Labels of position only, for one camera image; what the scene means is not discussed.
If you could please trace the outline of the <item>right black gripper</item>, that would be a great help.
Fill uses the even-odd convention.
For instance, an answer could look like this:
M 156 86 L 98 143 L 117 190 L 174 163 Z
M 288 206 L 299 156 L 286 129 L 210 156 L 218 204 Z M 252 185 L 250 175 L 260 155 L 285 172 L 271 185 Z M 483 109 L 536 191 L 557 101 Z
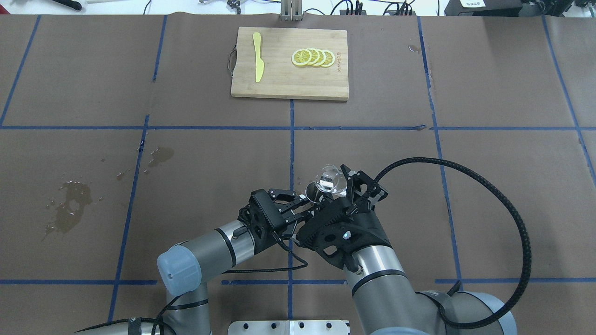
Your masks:
M 334 189 L 315 187 L 315 207 L 298 229 L 296 239 L 301 248 L 317 252 L 330 265 L 358 271 L 357 251 L 391 246 L 374 211 L 389 193 L 362 170 L 356 172 L 341 165 L 341 171 L 347 183 L 346 198 L 336 199 Z

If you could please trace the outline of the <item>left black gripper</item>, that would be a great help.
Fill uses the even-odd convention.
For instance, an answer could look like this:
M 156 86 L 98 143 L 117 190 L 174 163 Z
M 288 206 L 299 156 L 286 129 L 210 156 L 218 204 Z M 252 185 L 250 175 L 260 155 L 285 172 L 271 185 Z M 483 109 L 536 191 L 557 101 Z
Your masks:
M 300 225 L 307 223 L 320 210 L 320 207 L 311 207 L 302 212 L 285 212 L 283 203 L 294 202 L 307 203 L 307 197 L 289 189 L 257 189 L 251 192 L 248 204 L 239 210 L 238 220 L 251 234 L 255 254 L 278 245 L 282 235 L 298 233 Z

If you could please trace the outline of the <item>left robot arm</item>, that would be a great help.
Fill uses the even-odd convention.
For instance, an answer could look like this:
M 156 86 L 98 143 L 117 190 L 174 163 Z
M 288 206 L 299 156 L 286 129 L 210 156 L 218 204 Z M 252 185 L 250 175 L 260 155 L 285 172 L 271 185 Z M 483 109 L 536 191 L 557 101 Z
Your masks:
M 156 317 L 133 317 L 77 331 L 79 335 L 210 335 L 207 283 L 222 274 L 238 274 L 236 266 L 272 246 L 289 252 L 296 225 L 305 214 L 306 195 L 287 189 L 258 189 L 240 208 L 236 220 L 193 240 L 175 244 L 157 258 L 168 297 Z

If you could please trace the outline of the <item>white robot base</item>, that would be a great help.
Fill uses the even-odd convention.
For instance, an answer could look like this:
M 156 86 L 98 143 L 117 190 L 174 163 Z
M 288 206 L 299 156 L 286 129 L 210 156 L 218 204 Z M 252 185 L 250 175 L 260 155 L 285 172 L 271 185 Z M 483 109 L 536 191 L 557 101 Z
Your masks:
M 264 320 L 237 321 L 228 327 L 228 335 L 350 335 L 344 320 Z

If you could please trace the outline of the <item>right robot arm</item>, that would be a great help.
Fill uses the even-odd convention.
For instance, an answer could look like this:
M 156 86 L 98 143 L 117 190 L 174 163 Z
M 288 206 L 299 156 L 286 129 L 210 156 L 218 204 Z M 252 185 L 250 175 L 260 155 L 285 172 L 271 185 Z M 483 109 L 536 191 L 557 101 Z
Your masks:
M 345 274 L 366 335 L 515 335 L 510 310 L 494 295 L 415 291 L 375 204 L 388 196 L 366 173 L 327 165 L 305 189 L 312 207 L 295 241 Z

